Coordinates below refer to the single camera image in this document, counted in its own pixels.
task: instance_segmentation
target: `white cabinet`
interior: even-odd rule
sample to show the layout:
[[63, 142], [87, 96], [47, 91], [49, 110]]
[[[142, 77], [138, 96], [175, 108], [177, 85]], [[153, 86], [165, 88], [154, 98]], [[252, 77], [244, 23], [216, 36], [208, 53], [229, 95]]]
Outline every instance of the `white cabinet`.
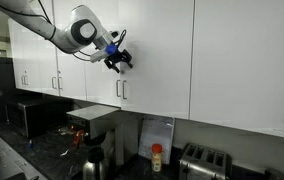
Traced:
[[25, 74], [23, 65], [23, 38], [21, 36], [22, 27], [12, 19], [9, 19], [8, 24], [10, 30], [15, 86], [18, 89], [24, 89]]
[[[107, 31], [120, 31], [119, 29], [119, 1], [118, 0], [92, 0], [83, 1], [99, 18]], [[94, 45], [83, 49], [87, 54], [93, 54]], [[120, 74], [110, 70], [103, 61], [85, 63], [86, 95], [87, 101], [121, 106]]]
[[194, 0], [120, 0], [134, 66], [121, 65], [123, 110], [189, 117], [193, 12]]
[[39, 177], [47, 180], [39, 171], [22, 158], [11, 146], [0, 138], [0, 180], [24, 173], [28, 180]]
[[36, 35], [9, 20], [16, 88], [41, 92]]
[[[34, 1], [34, 11], [37, 14], [43, 14], [43, 11], [38, 3]], [[42, 1], [46, 13], [51, 21], [53, 18], [53, 3], [52, 0]], [[50, 41], [34, 34], [38, 38], [38, 63], [40, 68], [41, 89], [45, 94], [59, 96], [60, 91], [58, 87], [58, 67], [56, 58], [56, 47]]]
[[284, 0], [195, 7], [190, 119], [284, 137]]
[[[64, 29], [69, 24], [72, 9], [82, 4], [80, 0], [59, 0], [53, 3], [55, 25], [59, 29]], [[85, 62], [59, 49], [57, 59], [60, 95], [86, 100]]]

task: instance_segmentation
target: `silver toaster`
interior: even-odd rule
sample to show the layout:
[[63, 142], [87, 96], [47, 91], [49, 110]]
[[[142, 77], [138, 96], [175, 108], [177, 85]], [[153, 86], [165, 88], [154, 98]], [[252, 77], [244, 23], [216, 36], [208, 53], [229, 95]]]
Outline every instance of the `silver toaster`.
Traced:
[[229, 180], [232, 159], [224, 152], [187, 144], [179, 158], [179, 180]]

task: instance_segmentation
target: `cabinet handle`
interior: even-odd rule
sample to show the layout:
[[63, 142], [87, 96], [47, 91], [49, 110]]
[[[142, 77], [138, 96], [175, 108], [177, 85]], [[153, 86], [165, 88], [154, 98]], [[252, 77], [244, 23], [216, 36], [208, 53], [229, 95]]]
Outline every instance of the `cabinet handle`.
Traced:
[[24, 76], [21, 76], [22, 85], [24, 85]]
[[58, 83], [59, 83], [59, 89], [62, 90], [63, 88], [62, 88], [62, 78], [61, 77], [59, 77]]
[[53, 77], [53, 78], [52, 78], [52, 88], [53, 88], [53, 89], [56, 89], [56, 87], [54, 86], [54, 84], [55, 84], [55, 83], [54, 83], [54, 82], [55, 82], [54, 79], [56, 80], [56, 77]]
[[121, 97], [121, 95], [119, 95], [119, 82], [120, 82], [121, 80], [117, 80], [116, 81], [116, 96], [117, 97]]
[[24, 76], [24, 83], [25, 83], [25, 85], [29, 85], [29, 83], [28, 83], [28, 76]]
[[128, 99], [128, 98], [125, 97], [125, 93], [124, 93], [125, 83], [126, 83], [126, 80], [124, 80], [123, 83], [122, 83], [122, 86], [123, 86], [123, 87], [122, 87], [122, 88], [123, 88], [123, 89], [122, 89], [122, 92], [123, 92], [123, 99]]

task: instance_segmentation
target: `black countertop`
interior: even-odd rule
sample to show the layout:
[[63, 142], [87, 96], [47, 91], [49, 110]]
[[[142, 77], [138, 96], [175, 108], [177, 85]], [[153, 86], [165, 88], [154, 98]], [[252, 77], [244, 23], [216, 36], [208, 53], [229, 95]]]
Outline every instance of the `black countertop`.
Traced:
[[88, 147], [80, 145], [77, 150], [73, 145], [74, 135], [62, 136], [58, 131], [52, 131], [32, 139], [33, 148], [29, 148], [29, 139], [14, 131], [12, 126], [1, 123], [0, 137], [51, 180], [71, 179], [82, 170], [87, 159]]
[[[33, 139], [33, 148], [28, 147], [29, 140], [16, 133], [6, 124], [0, 124], [0, 137], [15, 151], [25, 158], [45, 177], [51, 180], [82, 179], [82, 166], [87, 158], [88, 147], [81, 145], [79, 150], [73, 145], [74, 135], [60, 135], [52, 131]], [[69, 150], [66, 156], [60, 154]], [[172, 148], [169, 166], [163, 166], [162, 171], [155, 173], [149, 160], [135, 156], [119, 169], [116, 180], [174, 180], [176, 179], [176, 157], [180, 149]], [[238, 166], [232, 167], [233, 180], [264, 180], [264, 176]]]

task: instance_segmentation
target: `kettle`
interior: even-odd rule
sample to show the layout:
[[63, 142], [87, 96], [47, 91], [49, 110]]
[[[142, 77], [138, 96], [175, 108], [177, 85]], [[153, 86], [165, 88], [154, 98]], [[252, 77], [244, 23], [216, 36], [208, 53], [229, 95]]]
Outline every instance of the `kettle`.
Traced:
[[83, 166], [83, 180], [106, 180], [107, 162], [101, 147], [89, 150], [88, 160]]

